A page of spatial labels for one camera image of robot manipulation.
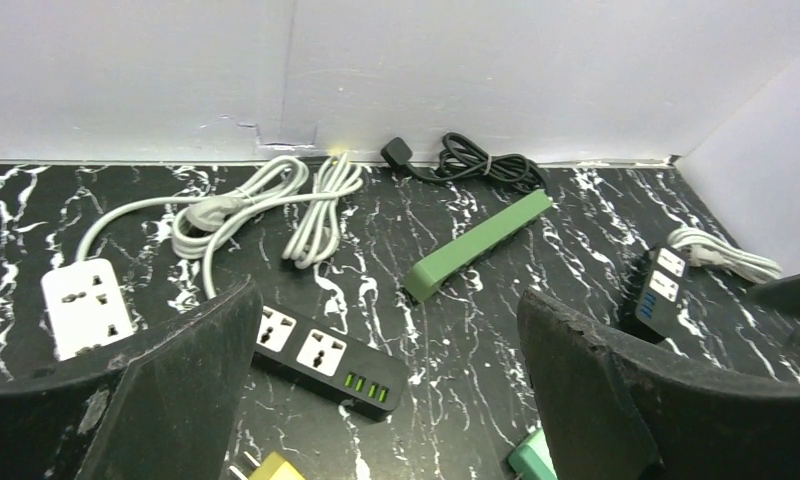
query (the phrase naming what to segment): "black power strip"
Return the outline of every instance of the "black power strip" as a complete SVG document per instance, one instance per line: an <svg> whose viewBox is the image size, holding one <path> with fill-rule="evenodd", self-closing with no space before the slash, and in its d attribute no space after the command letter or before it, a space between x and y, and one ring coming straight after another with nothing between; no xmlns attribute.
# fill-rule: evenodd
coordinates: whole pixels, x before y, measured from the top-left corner
<svg viewBox="0 0 800 480"><path fill-rule="evenodd" d="M621 329L650 343L659 343L677 330L682 308L686 256L665 244L648 250L632 281L639 294L622 306Z"/></svg>
<svg viewBox="0 0 800 480"><path fill-rule="evenodd" d="M401 360L278 305L264 308L253 359L377 421L397 408L409 378Z"/></svg>

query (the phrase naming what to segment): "green block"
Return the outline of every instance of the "green block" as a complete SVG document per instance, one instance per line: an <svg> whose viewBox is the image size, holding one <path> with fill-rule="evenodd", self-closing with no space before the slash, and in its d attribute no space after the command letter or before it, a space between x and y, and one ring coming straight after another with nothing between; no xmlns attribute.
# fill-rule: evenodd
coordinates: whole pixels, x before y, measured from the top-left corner
<svg viewBox="0 0 800 480"><path fill-rule="evenodd" d="M542 190L526 195L416 263L403 279L403 286L423 302L438 291L447 277L535 220L552 204Z"/></svg>
<svg viewBox="0 0 800 480"><path fill-rule="evenodd" d="M512 451L509 465L520 475L521 480L556 480L547 439L540 428Z"/></svg>

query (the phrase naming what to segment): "table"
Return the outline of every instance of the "table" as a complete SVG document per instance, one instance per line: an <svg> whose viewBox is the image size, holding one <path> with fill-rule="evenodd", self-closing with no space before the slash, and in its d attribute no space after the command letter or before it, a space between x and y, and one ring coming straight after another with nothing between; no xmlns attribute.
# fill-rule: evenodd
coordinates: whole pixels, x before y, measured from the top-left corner
<svg viewBox="0 0 800 480"><path fill-rule="evenodd" d="M253 172L0 165L0 381L54 361L40 277L72 260L100 214L150 196L224 192ZM252 273L265 298L403 359L411 375L400 408L373 423L254 368L227 458L277 450L309 479L513 478L504 459L539 426L516 330L521 292L542 289L614 325L622 279L645 249L681 225L727 236L673 168L545 174L554 208L417 306L400 289L409 268L516 194L479 180L433 186L370 167L365 187L339 204L340 250L303 271L280 256L304 205L246 224L215 256L219 288ZM95 244L113 262L137 328L204 299L199 263L170 249L175 212L158 207L120 218ZM720 271L692 269L678 332L661 345L800 383L800 359L781 348L800 322L752 304L744 286Z"/></svg>

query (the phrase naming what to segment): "socket hole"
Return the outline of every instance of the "socket hole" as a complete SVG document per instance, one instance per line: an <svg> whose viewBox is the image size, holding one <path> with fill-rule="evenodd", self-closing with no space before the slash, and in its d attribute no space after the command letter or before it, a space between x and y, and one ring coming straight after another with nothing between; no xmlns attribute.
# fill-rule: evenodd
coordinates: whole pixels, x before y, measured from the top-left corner
<svg viewBox="0 0 800 480"><path fill-rule="evenodd" d="M273 332L273 327L268 327L267 330L265 330L265 333L262 334L262 338L259 339L259 341L262 343L267 343L267 341L270 340L271 332Z"/></svg>

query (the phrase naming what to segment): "power socket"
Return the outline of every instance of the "power socket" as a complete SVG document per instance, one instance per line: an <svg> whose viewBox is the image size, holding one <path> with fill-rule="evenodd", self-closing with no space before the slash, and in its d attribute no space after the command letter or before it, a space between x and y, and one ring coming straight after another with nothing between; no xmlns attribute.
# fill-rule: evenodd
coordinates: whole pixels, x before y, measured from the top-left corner
<svg viewBox="0 0 800 480"><path fill-rule="evenodd" d="M277 338L274 319L283 318L293 325ZM409 378L400 359L277 305L265 306L262 325L273 326L264 342L261 329L256 342L253 358L262 369L373 420L400 404Z"/></svg>
<svg viewBox="0 0 800 480"><path fill-rule="evenodd" d="M644 255L636 267L639 276L632 280L641 285L639 294L621 307L622 330L651 343L672 335L682 308L681 282L688 268L685 258L665 244Z"/></svg>
<svg viewBox="0 0 800 480"><path fill-rule="evenodd" d="M111 262L76 262L41 277L59 361L134 333Z"/></svg>

